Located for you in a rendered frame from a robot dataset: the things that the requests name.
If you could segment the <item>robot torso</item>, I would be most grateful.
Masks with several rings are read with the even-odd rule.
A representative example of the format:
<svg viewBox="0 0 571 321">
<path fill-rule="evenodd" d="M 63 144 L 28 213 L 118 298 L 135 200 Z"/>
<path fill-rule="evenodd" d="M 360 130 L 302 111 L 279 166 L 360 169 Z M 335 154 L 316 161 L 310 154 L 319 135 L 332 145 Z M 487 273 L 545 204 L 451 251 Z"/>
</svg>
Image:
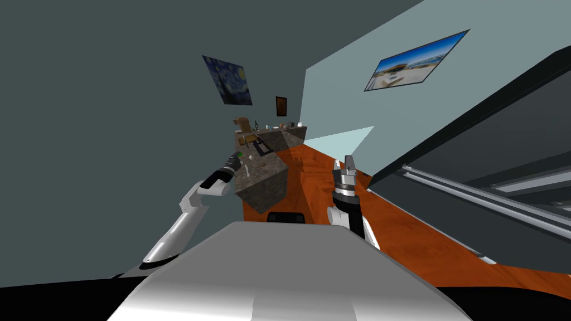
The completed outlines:
<svg viewBox="0 0 571 321">
<path fill-rule="evenodd" d="M 155 269 L 108 321 L 472 321 L 342 226 L 233 222 Z"/>
</svg>

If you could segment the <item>blue starry night painting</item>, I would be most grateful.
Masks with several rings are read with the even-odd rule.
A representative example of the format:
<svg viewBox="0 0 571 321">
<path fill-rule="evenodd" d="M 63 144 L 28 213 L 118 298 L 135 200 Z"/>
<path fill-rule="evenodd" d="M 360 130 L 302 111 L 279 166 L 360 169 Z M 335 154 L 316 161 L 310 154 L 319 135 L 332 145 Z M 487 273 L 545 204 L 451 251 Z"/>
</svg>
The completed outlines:
<svg viewBox="0 0 571 321">
<path fill-rule="evenodd" d="M 253 102 L 242 66 L 202 56 L 224 105 L 252 106 Z"/>
</svg>

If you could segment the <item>black framed sliding window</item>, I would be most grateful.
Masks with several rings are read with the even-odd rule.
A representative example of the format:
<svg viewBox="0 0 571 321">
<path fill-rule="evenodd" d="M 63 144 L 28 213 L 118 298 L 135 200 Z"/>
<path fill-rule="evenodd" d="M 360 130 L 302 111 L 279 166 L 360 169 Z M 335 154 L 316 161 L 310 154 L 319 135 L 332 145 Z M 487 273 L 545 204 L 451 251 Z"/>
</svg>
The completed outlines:
<svg viewBox="0 0 571 321">
<path fill-rule="evenodd" d="M 470 116 L 369 190 L 486 261 L 571 274 L 571 45 Z"/>
</svg>

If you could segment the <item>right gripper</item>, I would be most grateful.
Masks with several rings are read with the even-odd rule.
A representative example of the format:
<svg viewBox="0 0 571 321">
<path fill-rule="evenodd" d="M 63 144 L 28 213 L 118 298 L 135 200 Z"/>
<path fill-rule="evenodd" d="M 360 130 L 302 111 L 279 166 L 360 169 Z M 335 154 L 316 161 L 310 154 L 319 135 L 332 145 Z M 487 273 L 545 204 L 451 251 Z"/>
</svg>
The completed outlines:
<svg viewBox="0 0 571 321">
<path fill-rule="evenodd" d="M 345 169 L 341 169 L 341 163 L 339 160 L 334 160 L 333 170 L 335 184 L 356 183 L 357 170 L 352 155 L 349 154 L 345 156 Z"/>
</svg>

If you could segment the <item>blue beach panorama picture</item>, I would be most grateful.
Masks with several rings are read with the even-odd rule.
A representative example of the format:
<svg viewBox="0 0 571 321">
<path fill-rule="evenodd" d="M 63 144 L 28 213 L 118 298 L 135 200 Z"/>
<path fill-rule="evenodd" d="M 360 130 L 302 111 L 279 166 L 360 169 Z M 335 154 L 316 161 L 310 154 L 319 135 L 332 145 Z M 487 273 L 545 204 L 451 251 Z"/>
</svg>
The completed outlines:
<svg viewBox="0 0 571 321">
<path fill-rule="evenodd" d="M 442 63 L 470 30 L 427 43 L 382 59 L 377 64 L 365 92 L 421 84 Z"/>
</svg>

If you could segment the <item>brown stone kitchen counter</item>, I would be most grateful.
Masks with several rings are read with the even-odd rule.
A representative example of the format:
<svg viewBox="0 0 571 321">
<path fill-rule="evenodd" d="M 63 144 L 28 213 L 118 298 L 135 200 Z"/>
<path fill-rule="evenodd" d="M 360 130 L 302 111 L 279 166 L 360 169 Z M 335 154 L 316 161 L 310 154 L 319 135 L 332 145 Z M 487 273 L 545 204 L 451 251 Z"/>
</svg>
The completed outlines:
<svg viewBox="0 0 571 321">
<path fill-rule="evenodd" d="M 292 196 L 293 191 L 301 190 L 303 161 L 294 149 L 303 145 L 307 128 L 302 125 L 256 131 L 246 117 L 233 122 L 239 128 L 235 147 L 243 164 L 236 174 L 235 191 L 245 204 L 262 214 Z"/>
</svg>

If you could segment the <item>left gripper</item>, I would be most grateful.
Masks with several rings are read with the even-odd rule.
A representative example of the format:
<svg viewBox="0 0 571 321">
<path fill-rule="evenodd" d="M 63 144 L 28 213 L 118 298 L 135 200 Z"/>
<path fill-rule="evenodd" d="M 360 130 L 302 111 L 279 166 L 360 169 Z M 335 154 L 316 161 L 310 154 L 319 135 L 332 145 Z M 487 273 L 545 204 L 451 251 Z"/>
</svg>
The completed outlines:
<svg viewBox="0 0 571 321">
<path fill-rule="evenodd" d="M 236 171 L 238 171 L 242 166 L 242 162 L 240 160 L 241 156 L 242 152 L 240 151 L 233 153 L 225 162 L 224 168 L 232 170 L 234 173 L 236 173 Z"/>
</svg>

